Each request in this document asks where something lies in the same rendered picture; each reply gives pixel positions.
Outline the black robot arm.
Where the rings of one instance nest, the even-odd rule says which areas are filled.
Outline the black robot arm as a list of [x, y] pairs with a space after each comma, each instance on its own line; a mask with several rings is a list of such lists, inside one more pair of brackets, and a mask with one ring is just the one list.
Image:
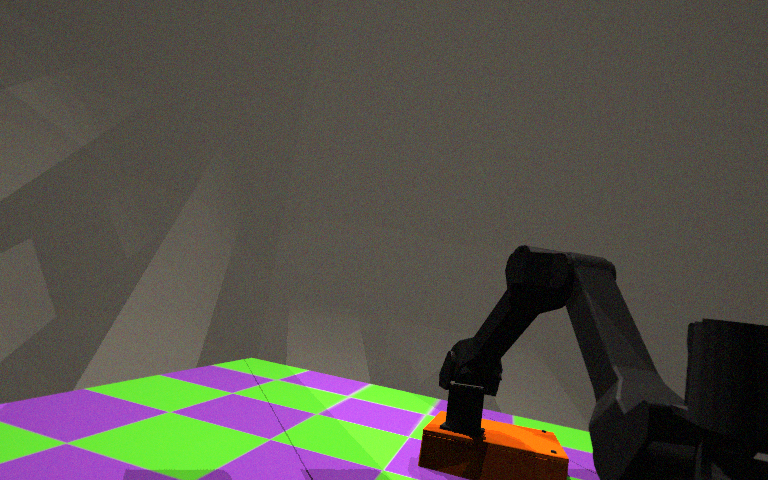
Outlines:
[[440, 429], [481, 437], [501, 358], [539, 314], [566, 305], [596, 399], [589, 433], [600, 480], [768, 480], [768, 462], [753, 459], [768, 455], [768, 326], [691, 322], [684, 400], [657, 372], [612, 262], [520, 245], [505, 274], [507, 290], [476, 335], [447, 353]]

